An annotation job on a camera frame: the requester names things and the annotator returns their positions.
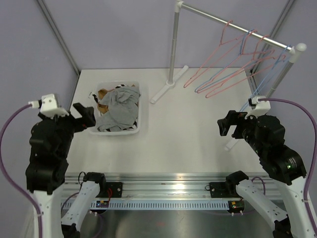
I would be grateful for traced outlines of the mustard brown tank top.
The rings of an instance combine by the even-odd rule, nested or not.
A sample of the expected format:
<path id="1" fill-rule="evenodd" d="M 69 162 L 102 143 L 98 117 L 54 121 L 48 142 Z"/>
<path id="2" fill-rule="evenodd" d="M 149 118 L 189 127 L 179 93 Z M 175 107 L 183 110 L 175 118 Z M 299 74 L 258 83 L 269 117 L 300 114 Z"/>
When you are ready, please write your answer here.
<path id="1" fill-rule="evenodd" d="M 109 111 L 109 105 L 107 103 L 100 103 L 100 101 L 103 101 L 103 98 L 108 93 L 111 94 L 109 98 L 114 97 L 114 99 L 116 99 L 115 102 L 118 104 L 132 102 L 136 106 L 138 106 L 139 98 L 141 95 L 139 89 L 136 88 L 135 85 L 127 86 L 125 84 L 120 84 L 111 90 L 100 89 L 98 91 L 98 99 L 96 100 L 96 102 L 97 109 L 101 113 L 101 115 L 104 115 Z"/>

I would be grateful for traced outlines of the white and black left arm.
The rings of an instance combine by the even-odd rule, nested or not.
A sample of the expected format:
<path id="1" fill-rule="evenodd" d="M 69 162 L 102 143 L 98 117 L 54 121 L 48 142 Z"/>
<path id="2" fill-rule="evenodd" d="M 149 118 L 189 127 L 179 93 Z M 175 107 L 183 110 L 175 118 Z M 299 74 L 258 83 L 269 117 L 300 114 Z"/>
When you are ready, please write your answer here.
<path id="1" fill-rule="evenodd" d="M 96 197 L 106 194 L 105 175 L 89 172 L 70 209 L 61 216 L 61 195 L 68 168 L 67 156 L 75 133 L 96 124 L 93 107 L 73 104 L 80 114 L 54 113 L 50 118 L 39 113 L 41 121 L 31 129 L 30 162 L 26 169 L 27 190 L 39 206 L 38 235 L 42 238 L 78 238 L 83 220 Z"/>

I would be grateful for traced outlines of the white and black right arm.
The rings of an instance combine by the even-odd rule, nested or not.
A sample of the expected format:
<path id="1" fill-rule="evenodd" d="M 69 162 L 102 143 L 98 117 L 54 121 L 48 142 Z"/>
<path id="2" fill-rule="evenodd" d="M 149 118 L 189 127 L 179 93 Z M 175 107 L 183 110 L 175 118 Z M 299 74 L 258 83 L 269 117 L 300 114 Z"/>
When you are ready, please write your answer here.
<path id="1" fill-rule="evenodd" d="M 300 155 L 284 144 L 285 128 L 279 119 L 229 111 L 217 125 L 220 136 L 226 136 L 231 126 L 236 127 L 232 137 L 244 139 L 256 153 L 260 165 L 278 188 L 286 209 L 280 209 L 258 191 L 242 171 L 226 177 L 225 192 L 248 201 L 270 225 L 275 238 L 315 238 L 317 216 L 309 208 L 309 196 L 304 194 L 307 172 Z"/>

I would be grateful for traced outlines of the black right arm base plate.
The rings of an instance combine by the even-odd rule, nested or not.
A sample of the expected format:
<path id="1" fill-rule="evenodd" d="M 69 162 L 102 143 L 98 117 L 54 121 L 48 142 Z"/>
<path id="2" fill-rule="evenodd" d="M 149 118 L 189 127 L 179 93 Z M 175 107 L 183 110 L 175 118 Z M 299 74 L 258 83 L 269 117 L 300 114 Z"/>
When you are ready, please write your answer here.
<path id="1" fill-rule="evenodd" d="M 205 186 L 205 190 L 210 193 L 211 198 L 239 198 L 236 193 L 232 193 L 226 187 L 225 182 L 210 182 Z"/>

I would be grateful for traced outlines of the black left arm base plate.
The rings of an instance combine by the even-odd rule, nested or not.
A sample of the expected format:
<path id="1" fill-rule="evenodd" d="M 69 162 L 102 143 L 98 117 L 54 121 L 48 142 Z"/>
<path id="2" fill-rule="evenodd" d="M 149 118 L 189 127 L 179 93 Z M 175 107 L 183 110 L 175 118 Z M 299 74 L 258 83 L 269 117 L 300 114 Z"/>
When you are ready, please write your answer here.
<path id="1" fill-rule="evenodd" d="M 99 198 L 121 198 L 123 192 L 122 182 L 106 182 L 101 185 L 100 192 L 98 194 Z"/>

